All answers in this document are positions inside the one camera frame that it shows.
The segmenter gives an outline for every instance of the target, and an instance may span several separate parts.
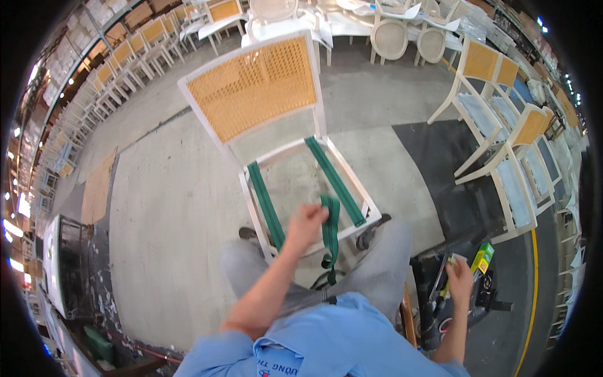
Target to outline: light fixture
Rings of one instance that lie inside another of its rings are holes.
[[[2,220],[2,225],[4,225],[4,229],[16,235],[17,237],[23,237],[23,230],[20,230],[16,226],[12,225],[8,220]]]
[[[13,258],[10,258],[10,265],[13,266],[13,268],[19,272],[25,271],[25,269],[23,268],[23,263],[19,263]]]

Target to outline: person's hand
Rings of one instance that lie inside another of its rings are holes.
[[[329,209],[320,204],[302,204],[289,219],[289,230],[283,248],[299,254],[306,252],[318,238],[318,230],[329,218]]]
[[[461,258],[455,258],[453,264],[446,264],[448,281],[450,282],[450,296],[455,307],[469,310],[469,300],[473,292],[473,274],[467,262]]]

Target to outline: shoe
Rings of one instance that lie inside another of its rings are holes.
[[[241,228],[239,228],[239,237],[240,239],[257,239],[257,233],[251,228],[242,226]],[[268,235],[268,242],[270,242],[271,246],[274,246],[274,241],[272,240],[272,237],[270,237],[270,235]]]
[[[382,214],[381,219],[379,219],[379,221],[368,227],[367,230],[365,230],[364,232],[362,232],[362,234],[358,236],[358,238],[356,239],[356,248],[359,251],[368,249],[369,243],[375,237],[375,230],[381,225],[388,222],[389,220],[391,220],[391,216],[389,214]]]

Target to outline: green elastic webbing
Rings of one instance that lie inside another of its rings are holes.
[[[280,251],[283,242],[285,242],[285,233],[283,232],[283,227],[280,226],[279,218],[274,211],[274,206],[268,195],[268,190],[266,190],[266,184],[264,184],[260,169],[257,167],[257,162],[254,161],[247,165],[247,169],[249,170],[249,177],[251,178],[253,188],[256,191],[257,199],[260,202],[260,207],[264,213],[268,230],[272,235],[274,246],[276,246],[276,250]]]
[[[354,201],[354,199],[352,199],[350,192],[347,190],[346,186],[341,181],[341,178],[339,178],[339,176],[337,175],[337,172],[335,171],[333,165],[331,165],[331,162],[323,152],[322,148],[320,148],[320,146],[318,145],[318,142],[316,141],[314,136],[306,138],[305,141],[306,145],[308,146],[308,148],[310,148],[312,154],[316,158],[316,161],[318,161],[318,164],[323,169],[324,175],[327,176],[327,179],[329,180],[331,186],[333,186],[333,189],[335,189],[339,200],[341,200],[341,203],[343,203],[343,206],[346,209],[347,213],[350,215],[350,218],[352,219],[354,225],[358,227],[366,223],[367,220],[364,218],[364,216],[362,216],[360,208],[358,208],[356,202]]]
[[[337,283],[335,279],[335,262],[339,254],[339,242],[337,241],[337,221],[339,221],[339,200],[328,195],[321,195],[320,201],[323,207],[329,208],[329,217],[323,224],[323,242],[324,246],[329,249],[330,254],[323,256],[321,266],[325,269],[331,269],[327,275],[327,281],[331,285]]]

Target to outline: left hand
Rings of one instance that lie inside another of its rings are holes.
[[[300,256],[318,238],[318,230],[329,218],[329,209],[320,204],[302,204],[289,219],[289,230],[283,248],[291,249]]]

